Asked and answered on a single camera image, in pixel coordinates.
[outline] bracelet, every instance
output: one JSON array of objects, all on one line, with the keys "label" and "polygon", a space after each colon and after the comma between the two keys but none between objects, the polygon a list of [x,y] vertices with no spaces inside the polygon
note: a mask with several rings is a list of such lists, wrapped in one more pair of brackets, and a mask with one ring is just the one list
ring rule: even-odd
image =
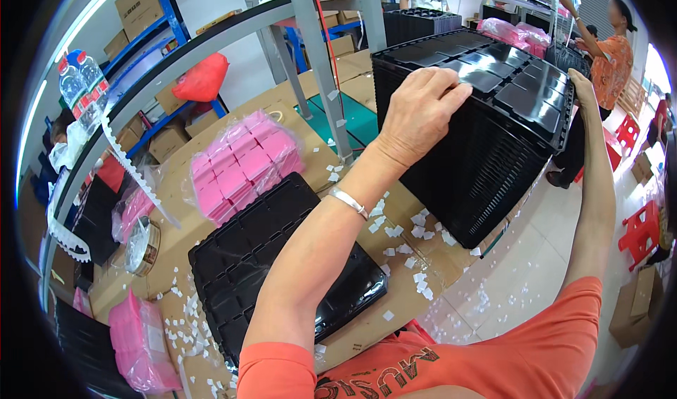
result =
[{"label": "bracelet", "polygon": [[351,208],[356,210],[360,216],[364,217],[364,221],[367,221],[369,219],[369,214],[367,213],[367,211],[365,211],[364,205],[360,205],[356,200],[353,199],[353,197],[348,195],[346,192],[334,186],[333,188],[331,188],[331,190],[329,190],[329,195],[333,196],[337,200],[343,201],[346,204],[348,204]]}]

